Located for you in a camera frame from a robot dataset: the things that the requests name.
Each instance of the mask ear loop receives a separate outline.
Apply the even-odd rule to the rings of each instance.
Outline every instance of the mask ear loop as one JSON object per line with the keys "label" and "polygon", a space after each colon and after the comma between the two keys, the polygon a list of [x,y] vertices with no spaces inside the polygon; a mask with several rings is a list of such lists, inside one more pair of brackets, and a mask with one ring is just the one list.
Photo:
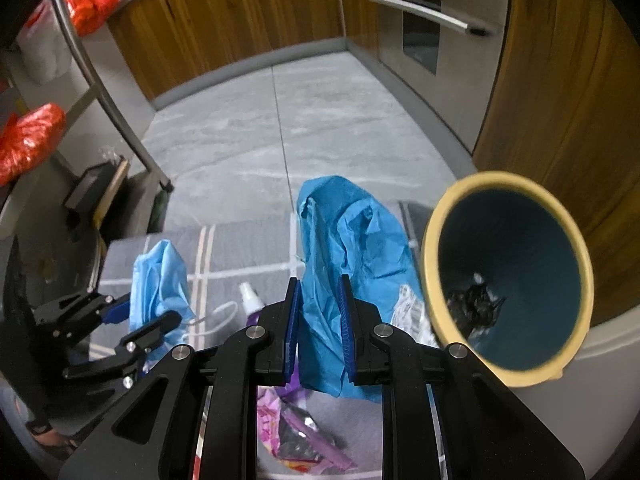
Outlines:
{"label": "mask ear loop", "polygon": [[[207,330],[205,332],[200,332],[200,333],[191,334],[191,335],[193,335],[193,336],[207,336],[207,335],[211,335],[211,334],[215,334],[215,333],[219,332],[221,329],[223,329],[225,326],[227,326],[229,323],[231,323],[235,319],[236,314],[238,313],[238,302],[236,302],[236,301],[227,301],[226,303],[223,303],[223,304],[217,306],[216,308],[214,308],[209,313],[208,316],[204,316],[204,317],[201,317],[199,319],[194,319],[192,321],[189,321],[189,322],[185,323],[187,325],[187,327],[198,325],[198,324],[206,321],[207,317],[212,316],[213,314],[215,314],[219,310],[224,310],[224,309],[226,309],[226,308],[228,308],[230,306],[233,307],[233,309],[231,311],[231,314],[229,314],[229,316],[227,316],[215,328],[213,328],[211,330]],[[189,335],[190,335],[189,333],[182,334],[182,341],[184,342]]]}

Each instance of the metal screw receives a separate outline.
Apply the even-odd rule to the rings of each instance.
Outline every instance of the metal screw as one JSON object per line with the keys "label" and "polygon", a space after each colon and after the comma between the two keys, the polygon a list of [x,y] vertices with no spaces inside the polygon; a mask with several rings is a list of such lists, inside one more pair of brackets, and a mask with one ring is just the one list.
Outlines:
{"label": "metal screw", "polygon": [[454,343],[449,347],[449,353],[456,359],[464,359],[469,354],[469,350],[460,343]]}
{"label": "metal screw", "polygon": [[191,349],[187,345],[178,345],[173,350],[171,350],[171,357],[179,361],[180,359],[184,359],[191,353]]}
{"label": "metal screw", "polygon": [[246,336],[250,339],[260,339],[263,335],[266,334],[266,330],[264,327],[260,325],[253,325],[246,329]]}
{"label": "metal screw", "polygon": [[381,323],[373,327],[373,333],[378,337],[389,337],[394,332],[391,325]]}

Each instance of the white bottle cap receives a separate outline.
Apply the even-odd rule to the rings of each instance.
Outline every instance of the white bottle cap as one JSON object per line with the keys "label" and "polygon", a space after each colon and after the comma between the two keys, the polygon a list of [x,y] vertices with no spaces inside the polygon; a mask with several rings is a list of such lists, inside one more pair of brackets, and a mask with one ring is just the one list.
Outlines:
{"label": "white bottle cap", "polygon": [[260,312],[264,308],[264,303],[255,293],[251,283],[240,283],[240,294],[242,295],[242,307],[247,317]]}

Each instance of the oven door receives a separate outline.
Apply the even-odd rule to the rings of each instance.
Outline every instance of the oven door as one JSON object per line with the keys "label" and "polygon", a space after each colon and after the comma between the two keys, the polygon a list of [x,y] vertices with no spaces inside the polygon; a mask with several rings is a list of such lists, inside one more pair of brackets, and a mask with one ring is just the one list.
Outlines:
{"label": "oven door", "polygon": [[509,0],[371,0],[380,60],[471,152],[498,69]]}

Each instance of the crumpled blue bag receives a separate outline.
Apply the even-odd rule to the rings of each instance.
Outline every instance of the crumpled blue bag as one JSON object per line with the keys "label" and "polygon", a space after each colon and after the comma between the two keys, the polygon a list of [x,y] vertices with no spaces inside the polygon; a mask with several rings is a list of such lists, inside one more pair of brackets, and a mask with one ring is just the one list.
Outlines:
{"label": "crumpled blue bag", "polygon": [[368,192],[341,176],[307,180],[298,195],[306,270],[298,337],[300,382],[334,397],[379,402],[379,386],[354,386],[344,367],[337,291],[348,274],[353,295],[389,322],[401,285],[422,294],[402,226]]}
{"label": "crumpled blue bag", "polygon": [[129,332],[155,320],[169,310],[182,316],[182,323],[164,336],[164,344],[148,358],[158,361],[175,345],[183,342],[186,323],[195,316],[189,306],[190,293],[184,260],[169,240],[160,240],[133,264],[129,310]]}

